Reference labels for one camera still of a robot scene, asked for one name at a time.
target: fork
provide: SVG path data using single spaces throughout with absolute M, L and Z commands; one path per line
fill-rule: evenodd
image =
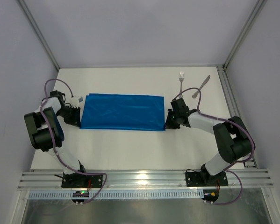
M 181 71 L 180 74 L 179 74 L 179 81 L 180 81 L 180 91 L 179 91 L 179 93 L 182 92 L 182 82 L 183 82 L 184 76 L 185 76 L 185 73 L 183 71 Z

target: blue towel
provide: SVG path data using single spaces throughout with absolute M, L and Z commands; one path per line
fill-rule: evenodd
M 81 128 L 164 131 L 164 97 L 91 93 Z

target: knife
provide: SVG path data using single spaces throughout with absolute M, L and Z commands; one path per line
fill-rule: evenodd
M 210 79 L 210 75 L 207 76 L 206 79 L 203 81 L 203 83 L 201 84 L 201 86 L 199 88 L 200 90 L 205 86 L 205 84 L 209 81 L 209 79 Z M 198 93 L 199 93 L 199 91 L 197 91 L 196 93 L 193 94 L 193 96 L 192 96 L 193 99 L 195 99 L 197 97 Z

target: purple cable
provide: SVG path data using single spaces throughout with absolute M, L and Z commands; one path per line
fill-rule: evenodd
M 96 193 L 92 198 L 90 198 L 90 199 L 88 199 L 88 200 L 86 200 L 86 201 L 83 202 L 83 204 L 87 204 L 87 203 L 93 201 L 93 199 L 101 192 L 101 190 L 103 189 L 104 185 L 106 184 L 106 181 L 107 181 L 107 174 L 106 174 L 106 173 L 82 173 L 82 172 L 80 172 L 80 171 L 78 171 L 78 170 L 75 170 L 75 169 L 71 168 L 71 167 L 68 166 L 67 164 L 65 164 L 65 163 L 63 162 L 62 158 L 61 158 L 61 157 L 59 156 L 59 154 L 57 153 L 57 150 L 56 150 L 56 141 L 55 141 L 55 138 L 54 138 L 54 134 L 53 134 L 53 132 L 52 132 L 52 128 L 51 128 L 51 126 L 50 126 L 50 123 L 49 123 L 47 117 L 46 117 L 45 114 L 43 113 L 43 107 L 44 107 L 44 105 L 47 103 L 47 100 L 48 100 L 48 94 L 47 94 L 47 91 L 46 91 L 46 85 L 47 85 L 48 82 L 53 81 L 53 80 L 55 80 L 55 81 L 60 81 L 60 82 L 64 83 L 64 84 L 69 88 L 69 91 L 70 91 L 70 93 L 71 93 L 72 96 L 73 96 L 73 94 L 72 94 L 72 91 L 71 91 L 69 85 L 68 85 L 66 82 L 64 82 L 64 81 L 62 81 L 62 80 L 60 80 L 60 79 L 53 78 L 53 79 L 49 79 L 49 80 L 47 80 L 47 81 L 45 82 L 45 85 L 44 85 L 45 100 L 44 100 L 44 101 L 42 102 L 42 104 L 40 105 L 40 113 L 41 113 L 41 115 L 43 116 L 43 118 L 44 118 L 44 120 L 45 120 L 45 122 L 46 122 L 46 124 L 47 124 L 48 130 L 49 130 L 49 132 L 50 132 L 51 141 L 52 141 L 52 147 L 53 147 L 54 153 L 55 153 L 56 156 L 57 156 L 57 159 L 60 161 L 60 163 L 61 163 L 64 167 L 66 167 L 67 169 L 69 169 L 69 170 L 71 170 L 71 171 L 73 171 L 73 172 L 75 172 L 75 173 L 77 173 L 77 174 L 87 175 L 87 176 L 89 176 L 89 175 L 105 175 L 105 177 L 106 177 L 105 180 L 104 180 L 104 182 L 103 182 L 103 184 L 102 184 L 102 186 L 101 186 L 101 188 L 97 191 L 97 193 Z

